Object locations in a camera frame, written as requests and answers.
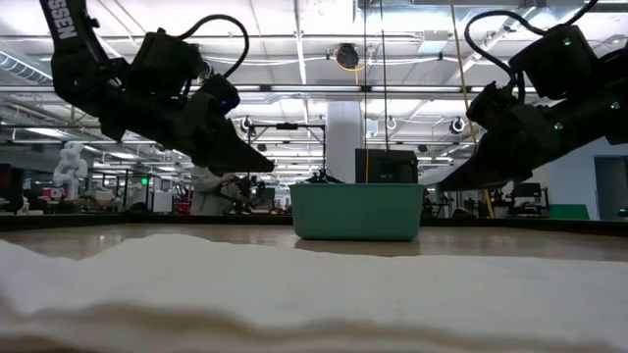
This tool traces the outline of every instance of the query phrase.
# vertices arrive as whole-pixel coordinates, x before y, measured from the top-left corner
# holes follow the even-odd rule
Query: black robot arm
[[[495,82],[487,85],[470,105],[467,117],[487,132],[473,156],[441,182],[442,190],[502,187],[598,138],[610,144],[628,142],[628,46],[597,58],[572,24],[539,30],[541,39],[509,65],[500,63],[511,80],[502,88]],[[523,88],[524,74],[540,98],[555,102],[525,104],[524,89],[515,97],[513,89]]]
[[[236,134],[225,114],[239,103],[226,76],[244,59],[248,35],[237,20],[208,16],[180,36],[148,32],[132,63],[107,56],[93,31],[85,0],[40,0],[54,42],[51,60],[56,93],[98,117],[102,132],[121,140],[127,130],[190,156],[215,173],[271,172],[271,161]],[[214,75],[198,47],[183,40],[202,24],[226,20],[243,31],[245,50],[225,76]],[[191,82],[203,79],[188,97]]]

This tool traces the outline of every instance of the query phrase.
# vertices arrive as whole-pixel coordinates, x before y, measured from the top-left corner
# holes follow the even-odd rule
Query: teal plastic bin
[[[409,241],[419,233],[423,185],[295,184],[290,198],[303,239]]]

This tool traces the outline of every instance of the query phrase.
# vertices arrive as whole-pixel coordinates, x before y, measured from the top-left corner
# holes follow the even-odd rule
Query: person
[[[207,168],[194,166],[191,177],[194,196],[190,213],[193,216],[222,216],[234,208],[231,201],[214,194],[221,183],[235,177],[233,174],[216,176]],[[233,198],[241,198],[239,189],[233,183],[224,186],[221,192]]]

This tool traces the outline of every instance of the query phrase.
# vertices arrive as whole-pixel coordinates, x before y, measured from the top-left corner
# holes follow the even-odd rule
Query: white towel
[[[0,351],[628,352],[628,264],[379,258],[127,240],[81,261],[0,242]]]

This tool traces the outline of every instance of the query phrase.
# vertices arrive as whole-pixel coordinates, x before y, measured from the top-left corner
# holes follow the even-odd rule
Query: white pillar
[[[360,104],[328,102],[326,126],[327,168],[335,178],[355,183],[355,149],[364,141]]]

